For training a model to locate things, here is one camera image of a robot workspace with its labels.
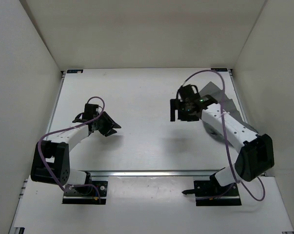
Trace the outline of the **grey pleated skirt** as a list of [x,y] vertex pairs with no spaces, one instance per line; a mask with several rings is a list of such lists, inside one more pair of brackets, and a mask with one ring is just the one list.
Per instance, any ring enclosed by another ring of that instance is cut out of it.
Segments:
[[[201,96],[210,95],[217,102],[220,102],[222,99],[222,90],[211,81],[199,91],[199,94]],[[252,127],[250,124],[243,121],[241,113],[237,109],[233,99],[228,98],[227,95],[225,95],[223,107],[226,112],[228,112],[234,119],[236,119],[244,127],[246,127],[249,130],[252,130],[258,134],[258,131],[254,127]],[[205,131],[215,141],[220,142],[220,143],[224,143],[224,137],[214,127],[212,127],[210,124],[208,124],[206,122],[203,122],[203,127],[204,127]]]

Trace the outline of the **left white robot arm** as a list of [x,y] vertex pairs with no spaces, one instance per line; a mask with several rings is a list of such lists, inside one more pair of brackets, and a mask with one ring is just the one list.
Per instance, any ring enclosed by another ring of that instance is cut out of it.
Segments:
[[105,137],[117,133],[117,124],[105,111],[80,113],[72,125],[65,130],[56,131],[55,137],[39,141],[35,148],[30,177],[35,182],[57,184],[62,189],[68,185],[76,187],[81,194],[91,192],[93,182],[89,172],[72,169],[69,154],[71,150],[90,136],[99,131]]

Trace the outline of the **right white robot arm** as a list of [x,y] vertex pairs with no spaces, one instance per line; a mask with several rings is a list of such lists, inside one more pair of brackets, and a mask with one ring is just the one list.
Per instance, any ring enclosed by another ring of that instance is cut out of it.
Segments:
[[220,103],[210,95],[194,101],[170,100],[170,121],[199,121],[210,125],[235,148],[238,157],[232,166],[211,176],[209,189],[221,195],[227,185],[236,181],[250,182],[274,166],[273,141],[267,134],[259,135],[221,110]]

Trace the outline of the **right blue corner sticker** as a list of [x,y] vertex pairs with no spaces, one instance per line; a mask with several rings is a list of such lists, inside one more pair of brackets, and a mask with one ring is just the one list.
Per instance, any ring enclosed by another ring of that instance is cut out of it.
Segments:
[[227,68],[211,68],[211,70],[216,72],[228,72]]

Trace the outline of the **blue corner sticker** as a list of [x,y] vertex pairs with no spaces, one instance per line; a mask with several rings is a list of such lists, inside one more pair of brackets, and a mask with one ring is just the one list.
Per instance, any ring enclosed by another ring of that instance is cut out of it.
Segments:
[[216,72],[228,72],[227,68],[211,68],[211,70]]
[[83,73],[83,69],[68,69],[66,71],[67,74],[81,74]]

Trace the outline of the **left blue corner sticker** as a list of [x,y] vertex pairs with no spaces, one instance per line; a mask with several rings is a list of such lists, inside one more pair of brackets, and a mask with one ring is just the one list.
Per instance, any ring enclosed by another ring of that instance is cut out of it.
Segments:
[[67,74],[81,74],[83,73],[83,69],[68,69],[66,71]]

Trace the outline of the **aluminium front rail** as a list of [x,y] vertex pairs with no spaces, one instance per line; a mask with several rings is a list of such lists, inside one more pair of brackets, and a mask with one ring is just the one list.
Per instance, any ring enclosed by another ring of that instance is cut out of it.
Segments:
[[147,171],[91,171],[92,176],[118,176],[118,177],[129,177],[129,176],[146,176],[146,177],[157,177],[157,176],[210,176],[216,173],[215,170],[147,170]]

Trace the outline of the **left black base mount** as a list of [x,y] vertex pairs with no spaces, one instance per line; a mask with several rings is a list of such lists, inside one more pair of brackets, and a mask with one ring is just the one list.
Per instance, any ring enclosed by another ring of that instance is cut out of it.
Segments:
[[92,180],[92,184],[97,188],[97,191],[88,186],[87,188],[70,188],[65,186],[65,191],[62,197],[62,204],[74,205],[105,205],[107,200],[108,180]]

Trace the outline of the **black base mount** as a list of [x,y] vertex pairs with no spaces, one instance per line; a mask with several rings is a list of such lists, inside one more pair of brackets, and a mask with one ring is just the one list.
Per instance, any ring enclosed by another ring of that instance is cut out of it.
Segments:
[[88,186],[87,188],[70,188],[65,186],[65,191],[62,197],[62,204],[74,205],[105,205],[107,200],[108,180],[92,180],[92,184],[97,188],[97,191]]
[[196,206],[241,206],[236,183],[219,187],[209,180],[195,180],[194,188],[182,191],[184,195],[195,195]]

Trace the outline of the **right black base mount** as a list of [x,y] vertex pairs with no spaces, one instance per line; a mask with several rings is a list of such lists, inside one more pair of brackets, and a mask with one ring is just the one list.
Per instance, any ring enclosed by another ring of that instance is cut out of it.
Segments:
[[241,206],[236,183],[219,187],[209,180],[195,180],[194,188],[182,191],[184,195],[195,195],[196,206]]

